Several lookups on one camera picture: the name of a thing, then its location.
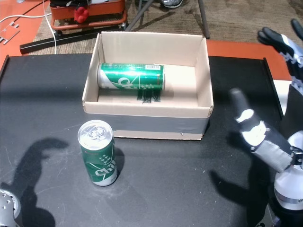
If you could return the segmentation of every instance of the aluminum can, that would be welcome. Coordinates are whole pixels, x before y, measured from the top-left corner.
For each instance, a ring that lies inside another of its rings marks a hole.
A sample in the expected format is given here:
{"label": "aluminum can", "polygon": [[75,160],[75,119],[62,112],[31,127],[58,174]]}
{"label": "aluminum can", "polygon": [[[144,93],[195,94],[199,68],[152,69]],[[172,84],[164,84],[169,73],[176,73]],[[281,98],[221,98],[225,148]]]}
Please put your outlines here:
{"label": "aluminum can", "polygon": [[91,181],[108,186],[117,178],[113,130],[104,121],[92,120],[78,131],[78,141]]}
{"label": "aluminum can", "polygon": [[165,86],[163,65],[103,63],[98,68],[98,85],[111,89],[159,89]]}

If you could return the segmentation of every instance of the metal stand leg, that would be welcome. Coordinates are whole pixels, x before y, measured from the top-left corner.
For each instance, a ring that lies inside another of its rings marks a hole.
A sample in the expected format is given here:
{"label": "metal stand leg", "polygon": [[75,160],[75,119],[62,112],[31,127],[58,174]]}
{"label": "metal stand leg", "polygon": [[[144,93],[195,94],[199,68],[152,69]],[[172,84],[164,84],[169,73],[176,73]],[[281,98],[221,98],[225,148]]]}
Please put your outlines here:
{"label": "metal stand leg", "polygon": [[200,13],[201,13],[201,19],[202,19],[202,25],[203,25],[203,29],[204,29],[204,35],[206,39],[209,39],[209,30],[208,30],[208,24],[207,24],[207,20],[206,20],[206,14],[205,14],[205,10],[204,10],[204,3],[203,0],[198,0],[199,3],[199,8],[200,8]]}
{"label": "metal stand leg", "polygon": [[[126,28],[126,32],[129,32],[133,26],[137,23],[137,21],[142,17],[142,15],[144,14],[144,12],[148,9],[148,7],[154,2],[154,0],[148,0],[145,5],[142,7],[142,0],[139,1],[139,12],[138,14],[135,16],[135,18],[131,21],[131,23],[129,24],[129,26]],[[198,0],[199,3],[199,8],[200,8],[200,13],[201,13],[201,19],[202,19],[202,25],[203,25],[203,29],[204,29],[204,35],[206,39],[209,39],[209,30],[208,30],[208,24],[207,24],[207,20],[206,20],[206,14],[205,14],[205,10],[204,10],[204,3],[203,0]]]}
{"label": "metal stand leg", "polygon": [[138,12],[141,10],[141,8],[142,8],[142,1],[143,0],[139,0],[139,6],[138,6]]}
{"label": "metal stand leg", "polygon": [[140,19],[140,17],[142,17],[142,15],[144,14],[144,12],[148,9],[148,7],[153,3],[153,1],[155,0],[148,0],[145,5],[143,6],[143,8],[138,12],[138,14],[134,17],[134,19],[131,21],[131,23],[129,24],[129,26],[126,28],[126,32],[129,32],[133,26],[137,23],[137,21]]}

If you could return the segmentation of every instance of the table surface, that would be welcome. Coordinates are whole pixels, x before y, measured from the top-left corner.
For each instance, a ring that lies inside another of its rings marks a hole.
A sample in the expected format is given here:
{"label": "table surface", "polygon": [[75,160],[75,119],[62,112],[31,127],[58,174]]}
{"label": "table surface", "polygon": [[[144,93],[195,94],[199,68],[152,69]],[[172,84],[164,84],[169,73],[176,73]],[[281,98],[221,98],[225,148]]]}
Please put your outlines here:
{"label": "table surface", "polygon": [[214,111],[201,141],[115,139],[119,175],[89,180],[77,140],[91,54],[12,57],[0,84],[0,187],[25,227],[255,226],[272,172],[243,147],[228,90],[262,119],[280,113],[263,60],[210,57]]}

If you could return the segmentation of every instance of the can lid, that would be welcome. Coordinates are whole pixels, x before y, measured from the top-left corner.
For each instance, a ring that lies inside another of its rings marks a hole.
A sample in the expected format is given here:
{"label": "can lid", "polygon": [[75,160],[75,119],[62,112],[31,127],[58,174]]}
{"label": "can lid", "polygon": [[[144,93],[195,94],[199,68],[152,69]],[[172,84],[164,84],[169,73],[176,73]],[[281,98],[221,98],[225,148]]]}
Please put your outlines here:
{"label": "can lid", "polygon": [[113,138],[113,130],[109,124],[101,120],[84,123],[78,131],[78,141],[88,150],[105,148]]}

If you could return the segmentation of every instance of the open cardboard box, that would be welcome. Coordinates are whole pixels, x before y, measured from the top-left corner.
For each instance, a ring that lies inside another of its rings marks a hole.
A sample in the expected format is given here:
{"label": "open cardboard box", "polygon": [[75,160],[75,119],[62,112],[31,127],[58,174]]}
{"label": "open cardboard box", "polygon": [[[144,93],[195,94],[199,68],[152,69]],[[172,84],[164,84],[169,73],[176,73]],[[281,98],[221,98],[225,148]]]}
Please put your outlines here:
{"label": "open cardboard box", "polygon": [[[101,89],[99,64],[162,64],[160,102],[142,103],[136,90]],[[213,110],[206,39],[199,35],[102,32],[97,36],[82,104],[109,123],[115,137],[200,140]]]}

